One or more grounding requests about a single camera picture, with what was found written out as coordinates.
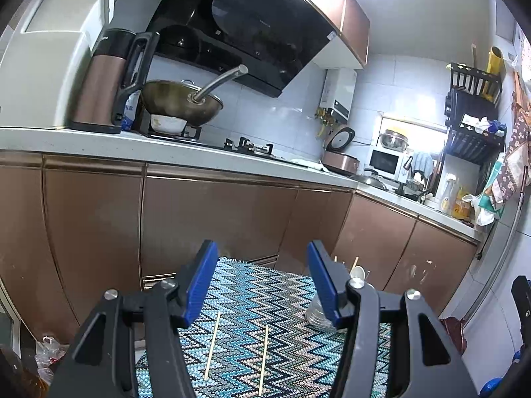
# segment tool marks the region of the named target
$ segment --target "white bowl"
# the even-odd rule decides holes
[[[166,135],[180,135],[186,125],[186,120],[175,118],[174,116],[151,116],[151,128],[158,133],[164,133]]]
[[[350,273],[350,278],[361,278],[362,280],[365,279],[365,269],[361,267],[360,265],[356,265],[354,267],[354,270]]]

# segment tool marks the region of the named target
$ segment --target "zigzag tablecloth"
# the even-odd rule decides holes
[[[344,334],[309,326],[304,312],[315,295],[309,277],[219,259],[199,318],[180,329],[188,372],[198,398],[258,396],[265,325],[269,325],[266,398],[328,397]],[[203,380],[212,332],[221,311],[208,380]],[[384,397],[389,368],[390,327],[380,325],[372,397]],[[144,354],[136,365],[140,398],[151,397]]]

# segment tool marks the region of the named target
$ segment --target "countertop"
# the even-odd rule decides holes
[[[376,189],[338,175],[231,151],[201,145],[178,144],[149,139],[137,133],[119,135],[88,133],[69,129],[46,130],[0,128],[0,150],[86,155],[91,157],[164,163],[166,165],[200,167],[214,170],[266,175],[277,178],[314,182],[356,189],[374,199],[396,205],[425,217],[443,227],[482,241],[482,234],[458,220],[420,203]]]

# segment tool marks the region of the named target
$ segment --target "range hood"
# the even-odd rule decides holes
[[[270,97],[338,35],[308,0],[162,0],[148,31],[163,57],[217,74],[245,64],[237,82]]]

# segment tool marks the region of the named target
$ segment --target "black dish rack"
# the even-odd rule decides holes
[[[491,97],[490,101],[494,104],[499,100],[502,92],[500,75],[455,62],[450,63],[450,70],[450,90],[466,90],[472,95]]]
[[[492,98],[493,102],[499,100],[502,92],[501,77],[463,64],[450,63],[450,68],[451,90],[449,96],[452,97],[452,92],[455,95],[455,90],[462,92],[462,94],[475,96],[474,103],[479,104],[480,108],[482,108],[481,102],[484,102],[484,114],[477,113],[477,107],[474,112],[469,113],[478,118],[487,116],[490,119],[493,104],[484,97]],[[451,107],[455,103],[455,100],[451,100],[447,106]],[[474,127],[461,122],[463,114],[467,113],[466,110],[463,112],[463,109],[459,109],[458,112],[456,109],[447,108],[445,113],[449,117],[446,125],[450,128],[444,149],[447,154],[476,165],[482,165],[493,154],[503,151],[505,136],[496,136],[487,131],[476,133]]]
[[[473,126],[460,122],[448,133],[444,150],[454,157],[482,165],[493,152],[503,151],[504,144],[505,137],[487,131],[476,133]]]

